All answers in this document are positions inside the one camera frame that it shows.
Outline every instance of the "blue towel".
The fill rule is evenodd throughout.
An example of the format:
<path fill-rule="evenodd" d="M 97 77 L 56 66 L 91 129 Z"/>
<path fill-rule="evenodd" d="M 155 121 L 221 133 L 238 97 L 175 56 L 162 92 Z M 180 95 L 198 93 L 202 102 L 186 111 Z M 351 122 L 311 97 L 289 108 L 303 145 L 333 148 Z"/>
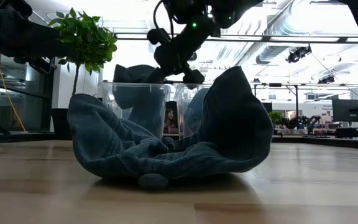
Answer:
<path fill-rule="evenodd" d="M 125 68 L 116 65 L 114 83 L 163 83 L 161 70 L 150 65 L 136 65 Z M 154 136 L 162 135 L 164 114 L 161 113 L 161 102 L 165 102 L 165 94 L 158 87 L 117 86 L 112 90 L 117 105 L 122 109 L 132 108 L 129 121 L 150 131 Z"/>
<path fill-rule="evenodd" d="M 205 95 L 207 94 L 209 88 L 200 89 L 196 95 L 191 99 L 190 104 L 188 105 L 185 114 L 183 115 L 184 120 L 184 130 L 186 135 L 188 133 L 197 132 L 198 125 L 203 116 L 203 102 Z"/>
<path fill-rule="evenodd" d="M 202 112 L 197 132 L 174 142 L 119 119 L 92 96 L 74 95 L 68 109 L 74 153 L 94 175 L 135 177 L 147 188 L 183 177 L 245 172 L 268 156 L 272 122 L 241 67 L 216 79 Z"/>

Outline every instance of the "clear plastic bin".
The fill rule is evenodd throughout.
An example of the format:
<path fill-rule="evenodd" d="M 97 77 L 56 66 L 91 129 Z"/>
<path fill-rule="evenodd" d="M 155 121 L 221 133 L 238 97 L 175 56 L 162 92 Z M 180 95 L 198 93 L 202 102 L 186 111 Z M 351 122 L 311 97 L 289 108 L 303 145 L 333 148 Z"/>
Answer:
<path fill-rule="evenodd" d="M 204 97 L 212 84 L 197 85 L 189 89 L 186 85 L 178 85 L 175 101 L 178 105 L 178 125 L 181 138 L 194 134 L 201 121 Z"/>
<path fill-rule="evenodd" d="M 165 102 L 170 87 L 160 84 L 102 82 L 103 103 L 119 118 L 132 121 L 162 138 Z"/>

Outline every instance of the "crumpled towel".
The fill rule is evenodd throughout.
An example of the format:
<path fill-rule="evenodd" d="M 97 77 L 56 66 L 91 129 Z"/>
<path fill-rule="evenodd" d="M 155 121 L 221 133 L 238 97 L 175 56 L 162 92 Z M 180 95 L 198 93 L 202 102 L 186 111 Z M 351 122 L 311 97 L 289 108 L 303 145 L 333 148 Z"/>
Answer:
<path fill-rule="evenodd" d="M 119 119 L 92 96 L 74 95 L 68 109 L 74 153 L 94 175 L 135 177 L 147 188 L 183 177 L 245 172 L 266 159 L 272 122 L 241 67 L 216 79 L 202 112 L 197 132 L 174 142 Z"/>

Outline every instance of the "wooden floor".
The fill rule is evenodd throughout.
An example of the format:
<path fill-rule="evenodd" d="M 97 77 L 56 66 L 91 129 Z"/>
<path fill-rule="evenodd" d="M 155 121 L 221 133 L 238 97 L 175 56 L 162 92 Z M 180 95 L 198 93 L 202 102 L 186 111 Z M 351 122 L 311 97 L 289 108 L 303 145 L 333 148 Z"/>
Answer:
<path fill-rule="evenodd" d="M 85 171 L 70 142 L 0 144 L 0 224 L 358 223 L 358 150 L 273 144 L 238 175 L 145 192 Z"/>

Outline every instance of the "green leaves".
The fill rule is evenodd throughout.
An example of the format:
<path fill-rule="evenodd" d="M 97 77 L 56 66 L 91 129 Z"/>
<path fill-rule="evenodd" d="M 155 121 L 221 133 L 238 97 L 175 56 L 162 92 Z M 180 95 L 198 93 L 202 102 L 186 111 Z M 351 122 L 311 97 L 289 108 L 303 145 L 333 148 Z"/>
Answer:
<path fill-rule="evenodd" d="M 55 25 L 56 23 L 59 23 L 59 24 L 64 24 L 65 23 L 65 20 L 64 19 L 61 19 L 61 18 L 56 18 L 56 19 L 52 19 L 48 26 L 53 26 Z"/>
<path fill-rule="evenodd" d="M 93 16 L 92 19 L 93 19 L 95 22 L 99 22 L 100 16 Z"/>
<path fill-rule="evenodd" d="M 277 111 L 270 112 L 268 115 L 273 124 L 280 124 L 281 120 L 283 119 L 283 115 Z"/>
<path fill-rule="evenodd" d="M 73 18 L 77 18 L 77 14 L 75 13 L 74 9 L 70 9 L 70 15 L 73 17 Z"/>
<path fill-rule="evenodd" d="M 112 54 L 117 50 L 116 38 L 107 27 L 100 27 L 100 16 L 89 16 L 85 12 L 70 9 L 69 13 L 57 12 L 58 18 L 50 22 L 50 26 L 60 31 L 59 40 L 78 51 L 74 57 L 59 60 L 60 65 L 70 63 L 77 66 L 85 64 L 86 71 L 91 75 L 99 73 L 104 63 L 112 60 Z"/>
<path fill-rule="evenodd" d="M 64 18 L 65 15 L 61 12 L 56 12 L 56 16 L 59 17 L 59 18 Z"/>

